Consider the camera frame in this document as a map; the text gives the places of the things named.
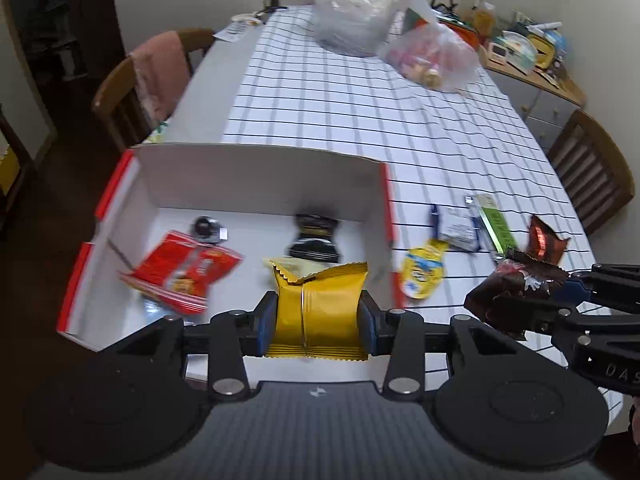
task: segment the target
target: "brown candy wrapper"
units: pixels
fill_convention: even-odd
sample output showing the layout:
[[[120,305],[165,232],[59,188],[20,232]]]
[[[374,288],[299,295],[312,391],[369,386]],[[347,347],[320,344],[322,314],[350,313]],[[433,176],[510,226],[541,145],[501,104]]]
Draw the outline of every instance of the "brown candy wrapper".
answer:
[[[534,260],[557,265],[570,239],[561,240],[551,227],[532,215],[526,253]]]
[[[496,330],[525,340],[526,327],[518,325],[518,316],[510,317],[495,310],[494,298],[500,295],[550,298],[569,277],[568,272],[557,266],[568,241],[558,238],[551,227],[533,215],[526,253],[509,248],[494,272],[466,295],[465,308]]]

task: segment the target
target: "table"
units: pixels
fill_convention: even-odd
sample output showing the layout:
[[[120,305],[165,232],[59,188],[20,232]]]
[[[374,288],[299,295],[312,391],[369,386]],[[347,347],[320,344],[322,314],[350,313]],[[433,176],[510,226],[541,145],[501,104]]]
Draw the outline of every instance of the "table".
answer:
[[[496,197],[520,245],[536,213],[572,238],[563,268],[591,267],[590,245],[555,171],[483,68],[459,93],[430,91],[378,58],[324,50],[312,39],[310,17],[311,7],[291,7],[239,43],[217,42],[178,105],[166,141],[302,146],[388,162],[396,268],[407,249],[429,236],[429,204],[464,207],[469,192]],[[407,305],[429,322],[470,314],[462,307],[466,293],[494,269],[487,251],[449,251],[444,266],[435,293]],[[578,309],[609,313],[587,303]],[[527,339],[527,347],[566,366],[549,336],[527,333]],[[443,356],[428,356],[426,377],[430,388],[447,379]],[[613,420],[622,395],[601,391]]]

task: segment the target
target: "yellow candy package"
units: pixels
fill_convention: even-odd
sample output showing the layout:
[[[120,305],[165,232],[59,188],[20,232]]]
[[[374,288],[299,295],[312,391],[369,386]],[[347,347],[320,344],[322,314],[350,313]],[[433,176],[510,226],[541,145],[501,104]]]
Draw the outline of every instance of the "yellow candy package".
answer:
[[[367,264],[345,264],[298,277],[270,261],[278,285],[278,317],[267,357],[366,360],[356,311]]]
[[[424,300],[442,281],[442,255],[449,245],[432,238],[424,247],[409,249],[400,274],[402,292],[414,300]]]

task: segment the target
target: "chair backrest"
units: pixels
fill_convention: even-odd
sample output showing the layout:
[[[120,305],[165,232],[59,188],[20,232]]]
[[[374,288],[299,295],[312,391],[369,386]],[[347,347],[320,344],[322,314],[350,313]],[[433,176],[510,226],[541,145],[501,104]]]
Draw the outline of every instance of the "chair backrest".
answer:
[[[187,65],[193,75],[189,53],[201,50],[207,53],[214,43],[214,31],[210,28],[186,28],[178,31]],[[126,57],[98,88],[92,109],[102,121],[118,149],[124,152],[128,146],[138,144],[151,133],[135,91],[136,72],[133,61]]]
[[[571,116],[548,159],[588,235],[635,195],[624,156],[604,128],[581,110]]]

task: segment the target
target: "white drawer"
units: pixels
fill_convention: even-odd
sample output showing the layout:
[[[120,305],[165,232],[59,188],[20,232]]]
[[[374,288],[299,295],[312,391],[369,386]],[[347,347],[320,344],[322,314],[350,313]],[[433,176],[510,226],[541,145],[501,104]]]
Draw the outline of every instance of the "white drawer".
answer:
[[[569,121],[571,114],[578,108],[580,107],[571,101],[562,99],[549,92],[541,91],[529,115],[541,121],[555,124],[556,126],[564,126]]]
[[[491,70],[488,71],[488,74],[494,80],[500,92],[509,98],[511,106],[513,106],[518,115],[522,118],[526,117],[540,90],[514,77],[492,72]]]
[[[545,121],[539,121],[533,117],[527,117],[525,124],[545,153],[551,149],[551,146],[562,132],[560,126],[545,123]]]

